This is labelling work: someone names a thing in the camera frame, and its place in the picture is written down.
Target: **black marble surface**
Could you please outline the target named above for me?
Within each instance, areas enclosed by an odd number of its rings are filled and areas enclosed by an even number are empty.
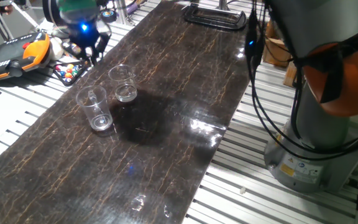
[[[248,84],[244,31],[182,18],[162,2],[0,156],[2,223],[181,223]],[[108,70],[134,67],[134,102],[114,99]],[[75,102],[108,92],[111,130]]]

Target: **orange controller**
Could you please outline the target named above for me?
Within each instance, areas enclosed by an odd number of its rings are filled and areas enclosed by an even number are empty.
[[[49,63],[50,39],[42,32],[28,34],[0,45],[0,80],[19,77]]]

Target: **cardboard box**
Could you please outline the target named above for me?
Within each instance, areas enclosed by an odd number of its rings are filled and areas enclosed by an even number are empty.
[[[266,27],[266,37],[273,38],[273,39],[279,39],[277,33],[275,32],[273,22],[270,20]]]
[[[290,64],[287,67],[287,72],[285,73],[283,84],[286,86],[293,87],[293,81],[295,77],[296,77],[296,67],[293,62],[290,62]]]
[[[263,60],[264,62],[271,63],[276,66],[287,67],[289,63],[286,61],[291,59],[291,54],[288,53],[286,50],[287,48],[285,47],[284,42],[282,40],[267,38]]]

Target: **black metal clamp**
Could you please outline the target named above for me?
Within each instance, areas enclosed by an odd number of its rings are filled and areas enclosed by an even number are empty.
[[[214,13],[230,15],[230,16],[238,16],[238,19],[237,21],[229,22],[229,21],[223,21],[208,16],[197,16],[196,13],[200,11],[214,12]],[[238,14],[236,12],[231,12],[231,11],[201,7],[198,4],[191,3],[190,6],[187,7],[187,10],[185,12],[185,20],[188,22],[194,22],[205,26],[218,27],[227,30],[239,30],[239,29],[243,29],[246,26],[247,16],[243,11],[241,11],[240,14]]]

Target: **clear plastic cup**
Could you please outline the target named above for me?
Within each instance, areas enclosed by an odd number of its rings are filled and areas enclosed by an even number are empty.
[[[137,96],[135,73],[128,65],[118,65],[110,69],[109,77],[114,86],[117,100],[126,103],[134,100]]]
[[[106,90],[101,86],[88,86],[80,90],[77,103],[84,109],[91,127],[104,131],[112,124],[112,116],[106,99]]]

